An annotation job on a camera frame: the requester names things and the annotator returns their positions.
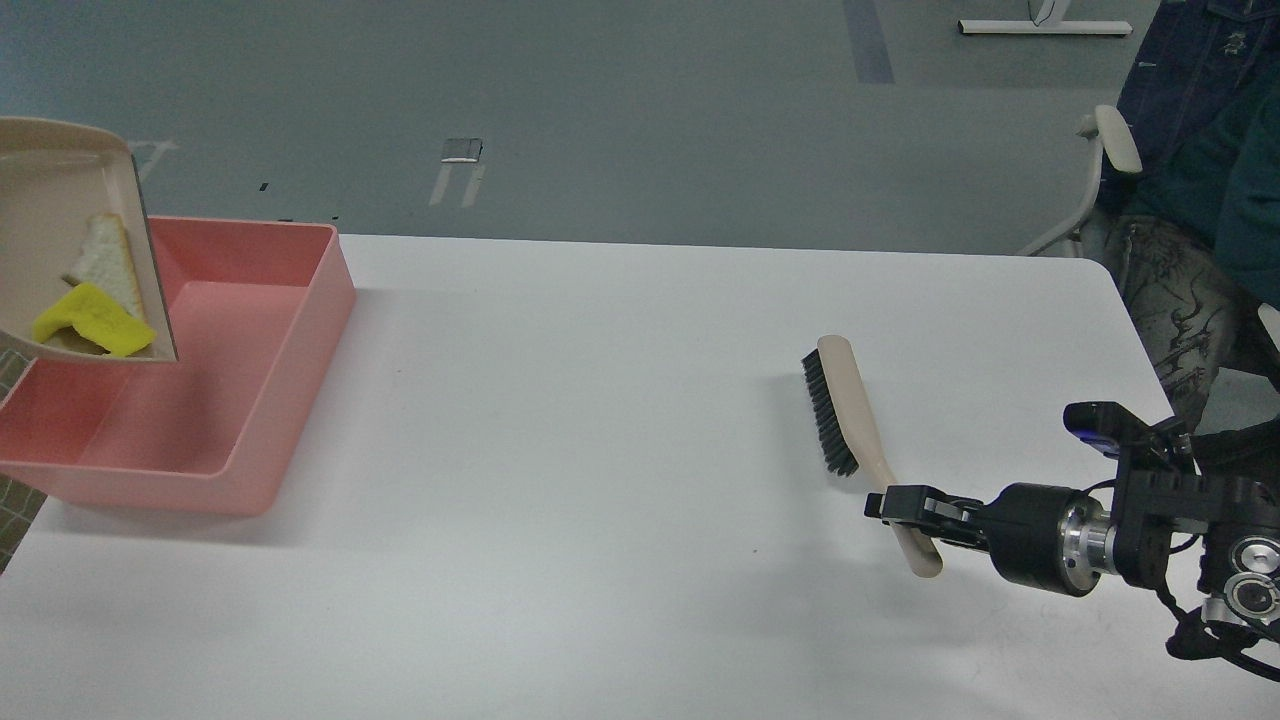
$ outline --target yellow sponge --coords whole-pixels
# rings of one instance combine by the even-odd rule
[[[31,334],[45,342],[63,328],[101,346],[109,355],[128,356],[151,345],[156,332],[129,315],[119,302],[90,282],[82,282],[36,318]]]

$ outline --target person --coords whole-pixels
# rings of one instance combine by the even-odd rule
[[[1280,307],[1280,65],[1138,181],[1096,259],[1188,432],[1222,366],[1280,389],[1280,352],[1257,316],[1261,302]],[[1280,420],[1247,430],[1193,442],[1197,457],[1252,454],[1233,468],[1277,474]]]
[[[1280,0],[1165,0],[1142,38],[1116,108],[1148,170],[1158,169],[1243,87],[1280,63]],[[1103,167],[1100,210],[1115,215],[1133,178]]]

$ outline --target scrub brush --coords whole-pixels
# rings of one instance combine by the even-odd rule
[[[849,341],[833,334],[819,338],[818,348],[804,359],[804,374],[827,468],[837,475],[851,475],[861,466],[879,492],[897,483],[884,459]],[[892,529],[913,573],[933,578],[942,571],[942,556],[932,539],[914,528],[892,525]]]

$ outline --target gray floor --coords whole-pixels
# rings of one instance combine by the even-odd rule
[[[133,141],[155,214],[1009,252],[1076,202],[1075,124],[1153,12],[1076,3],[1137,28],[1101,38],[956,31],[1023,0],[8,3],[0,114]],[[440,183],[449,137],[479,177]]]

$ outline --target beige dustpan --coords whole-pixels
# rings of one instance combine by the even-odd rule
[[[46,343],[32,322],[70,287],[88,218],[120,217],[156,338],[129,357],[108,357],[72,333]],[[128,145],[110,132],[33,118],[0,118],[0,347],[27,357],[146,363],[177,360],[137,172]]]

